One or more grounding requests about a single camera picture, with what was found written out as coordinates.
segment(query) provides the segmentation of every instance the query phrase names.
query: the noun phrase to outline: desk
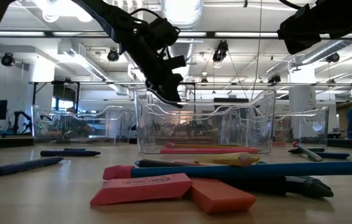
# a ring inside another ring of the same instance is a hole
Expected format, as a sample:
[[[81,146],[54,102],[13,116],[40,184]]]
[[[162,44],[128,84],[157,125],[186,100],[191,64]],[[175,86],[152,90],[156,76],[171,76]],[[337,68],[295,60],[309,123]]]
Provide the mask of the desk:
[[[0,149],[0,164],[38,159],[41,150],[61,146]],[[253,193],[257,202],[249,212],[207,215],[187,199],[123,203],[91,208],[89,201],[103,184],[107,166],[131,165],[136,146],[88,147],[98,157],[66,159],[59,165],[0,177],[0,223],[5,224],[109,224],[109,223],[352,223],[352,177],[320,177],[334,191],[334,198],[312,199],[290,194],[278,197]],[[277,148],[263,155],[268,163],[307,162],[299,155]],[[334,149],[333,152],[352,150]],[[183,158],[151,155],[151,159]]]

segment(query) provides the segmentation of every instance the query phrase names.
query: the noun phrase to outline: clear plastic bin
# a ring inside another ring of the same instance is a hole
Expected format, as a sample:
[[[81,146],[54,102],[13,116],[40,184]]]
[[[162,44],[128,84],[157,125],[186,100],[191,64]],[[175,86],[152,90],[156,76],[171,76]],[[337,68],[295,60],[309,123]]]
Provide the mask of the clear plastic bin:
[[[292,147],[293,142],[307,147],[326,147],[328,116],[327,106],[318,110],[275,115],[273,147]]]
[[[264,91],[249,103],[165,103],[151,91],[135,90],[140,153],[160,153],[176,144],[237,144],[271,151],[276,93]]]
[[[37,143],[117,144],[129,142],[134,112],[107,106],[96,114],[74,114],[32,106],[32,134]]]

